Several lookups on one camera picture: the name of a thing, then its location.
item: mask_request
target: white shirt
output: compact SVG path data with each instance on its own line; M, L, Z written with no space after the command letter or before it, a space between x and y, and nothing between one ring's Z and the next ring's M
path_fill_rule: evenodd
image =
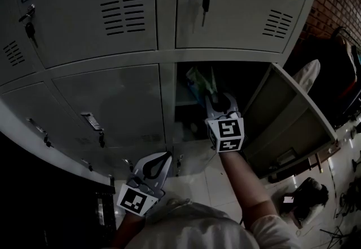
M258 219L245 230L224 212L198 203L167 206L147 219L126 249L299 249L297 237L275 215Z

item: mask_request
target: floor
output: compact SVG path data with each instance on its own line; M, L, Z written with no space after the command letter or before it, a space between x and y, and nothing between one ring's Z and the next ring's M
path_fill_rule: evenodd
M361 119L354 123L345 124L337 131L338 138L341 139L352 126L359 122L361 122ZM355 177L351 160L360 158L360 150L361 134L356 135L354 140L348 141L339 152L322 163L322 174L316 167L311 171L305 171L298 176L290 177L276 184L269 184L266 180L262 180L274 201L277 201L284 193L294 191L308 177L314 178L327 187L329 200L325 209L310 224L298 230L291 221L286 220L296 236L299 237L302 248L327 248L331 238L319 229L335 231L336 226L340 226L342 232L346 234L352 230L354 225L361 225L361 211L348 214L346 217L334 218L335 212L340 210L338 205L340 194L347 191L349 183ZM116 181L116 192L119 192L122 183L123 181ZM200 174L168 178L163 190L166 191L166 196L162 199L162 202L174 197L190 198L194 202L224 211L237 222L240 222L242 218L241 208L237 203L218 155L212 159L205 171ZM119 226L124 211L115 205L115 213L117 226Z

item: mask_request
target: locker vent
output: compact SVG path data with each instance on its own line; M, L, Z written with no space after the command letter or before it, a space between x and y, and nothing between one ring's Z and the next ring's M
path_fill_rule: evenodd
M12 66L16 66L17 64L21 64L25 61L23 54L20 52L20 49L15 41L5 46L3 51Z
M89 145L91 141L87 138L75 138L75 140L81 145Z
M271 10L262 34L284 39L288 34L292 19L293 17L290 15Z
M143 142L150 143L150 142L160 142L161 137L160 135L143 135L141 136Z
M122 8L119 1L101 3L106 34L116 35L146 30L143 6L142 0L123 0Z

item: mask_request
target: forearm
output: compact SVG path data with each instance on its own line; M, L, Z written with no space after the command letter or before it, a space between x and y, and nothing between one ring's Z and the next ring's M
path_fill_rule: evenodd
M246 227L258 218L277 214L266 189L238 152L221 153L224 170L230 180L239 205L242 208Z
M144 228L146 219L127 212L120 224L111 246L125 248L125 246Z

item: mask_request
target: brick wall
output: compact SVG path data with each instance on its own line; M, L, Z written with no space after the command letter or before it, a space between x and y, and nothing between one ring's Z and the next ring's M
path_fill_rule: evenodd
M297 44L311 35L329 38L339 26L361 43L361 0L314 0Z

